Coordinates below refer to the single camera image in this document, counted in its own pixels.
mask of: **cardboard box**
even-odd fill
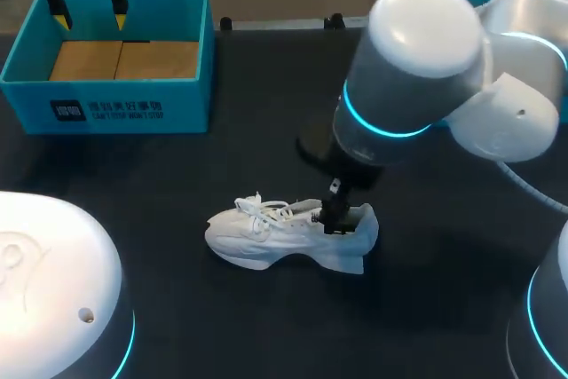
[[[63,42],[51,81],[114,80],[122,42]]]
[[[197,42],[125,43],[115,79],[193,79],[198,54]]]
[[[46,0],[35,0],[0,74],[0,88],[27,133],[207,130],[215,42],[209,0],[129,0],[122,31],[110,0],[65,1],[73,19],[71,30],[50,15]],[[122,78],[127,80],[112,80],[108,69],[115,64],[114,43],[148,40],[191,43],[191,49],[190,44],[172,49],[171,43],[150,43],[146,49],[156,48],[164,58],[168,56],[164,46],[169,47],[170,64],[174,58],[177,63],[195,63],[193,77],[193,66],[158,67],[155,78],[123,71]],[[69,62],[61,67],[59,63],[72,59],[76,49],[65,42],[77,41],[110,42],[105,45],[108,59],[96,59],[101,53],[91,51],[90,59],[81,59],[81,67],[80,63],[71,67]],[[76,80],[78,75],[89,80]]]

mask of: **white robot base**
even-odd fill
[[[515,379],[568,379],[568,225],[534,273],[507,330]]]
[[[105,229],[76,206],[0,193],[0,377],[127,379],[134,313]]]

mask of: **white dome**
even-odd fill
[[[122,268],[103,227],[76,206],[0,193],[0,377],[48,379],[100,338]]]

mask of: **blue light ring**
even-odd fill
[[[359,122],[364,128],[372,131],[373,133],[381,135],[383,137],[387,137],[387,138],[410,138],[410,137],[413,137],[415,135],[418,135],[419,133],[424,132],[425,130],[427,130],[431,126],[431,124],[429,124],[425,128],[416,130],[414,132],[408,132],[408,133],[393,133],[393,132],[388,132],[386,130],[382,130],[382,129],[377,128],[376,126],[367,122],[363,117],[361,117],[361,115],[359,113],[357,113],[357,110],[355,110],[355,107],[353,106],[353,104],[349,100],[349,94],[347,92],[347,81],[345,81],[345,83],[343,84],[343,100],[345,101],[345,105],[347,106],[347,109],[349,110],[349,112],[351,113],[351,115],[353,116],[353,118],[357,122]]]
[[[130,335],[130,342],[128,344],[128,349],[126,350],[126,353],[124,354],[124,358],[122,359],[122,363],[121,365],[116,369],[116,373],[113,375],[113,377],[111,377],[111,379],[116,379],[119,374],[122,372],[122,370],[124,369],[124,366],[126,365],[126,361],[128,360],[128,357],[130,356],[130,353],[132,351],[132,345],[134,344],[134,333],[136,331],[136,316],[134,315],[134,312],[132,313],[132,334]]]
[[[544,343],[542,342],[542,339],[540,339],[539,332],[536,330],[536,326],[534,324],[533,311],[531,309],[531,293],[533,291],[534,277],[536,277],[536,273],[538,271],[539,271],[539,269],[537,268],[536,271],[534,272],[534,274],[532,275],[531,282],[529,284],[529,289],[526,292],[526,310],[528,311],[528,315],[529,315],[529,323],[531,324],[532,333],[534,334],[534,337],[536,338],[536,342],[540,346],[540,348],[542,349],[542,352],[544,352],[544,355],[547,356],[548,361],[550,361],[550,363],[556,368],[556,370],[558,370],[558,372],[563,377],[568,379],[568,373],[566,373],[566,371],[556,362],[554,357],[552,357],[552,354],[550,354],[550,352],[547,350],[547,347],[544,346]]]
[[[564,63],[564,69],[568,70],[568,62],[566,62],[566,57],[564,56],[562,51],[560,51],[558,46],[556,46],[555,44],[553,44],[549,40],[544,39],[542,37],[535,36],[535,35],[530,35],[528,33],[523,33],[521,31],[511,31],[509,33],[502,33],[501,35],[502,36],[509,36],[509,37],[518,37],[519,39],[533,40],[533,41],[538,42],[540,44],[544,44],[545,46],[547,46],[548,48],[550,48],[551,50],[556,52],[556,54],[560,57],[560,59]]]

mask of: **white sneaker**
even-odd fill
[[[375,245],[379,224],[373,208],[350,208],[353,233],[324,234],[316,217],[321,201],[262,203],[259,194],[235,200],[236,209],[212,217],[205,241],[224,260],[251,270],[265,270],[292,254],[311,257],[324,268],[363,273],[363,256]]]

